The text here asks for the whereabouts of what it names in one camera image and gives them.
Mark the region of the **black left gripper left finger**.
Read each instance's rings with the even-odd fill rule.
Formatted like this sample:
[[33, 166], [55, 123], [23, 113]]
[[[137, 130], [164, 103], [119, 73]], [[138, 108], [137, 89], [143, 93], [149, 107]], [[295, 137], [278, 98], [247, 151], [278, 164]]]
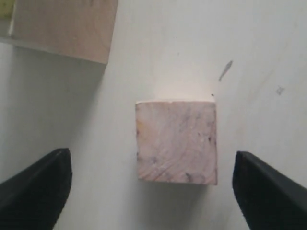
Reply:
[[51, 230], [72, 185], [71, 153], [56, 149], [0, 184], [2, 230]]

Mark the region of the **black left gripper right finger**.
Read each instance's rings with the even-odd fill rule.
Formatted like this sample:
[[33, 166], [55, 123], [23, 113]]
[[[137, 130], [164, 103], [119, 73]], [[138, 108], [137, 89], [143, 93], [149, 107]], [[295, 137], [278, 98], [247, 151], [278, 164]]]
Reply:
[[306, 188], [252, 153], [236, 153], [232, 188], [251, 230], [307, 228]]

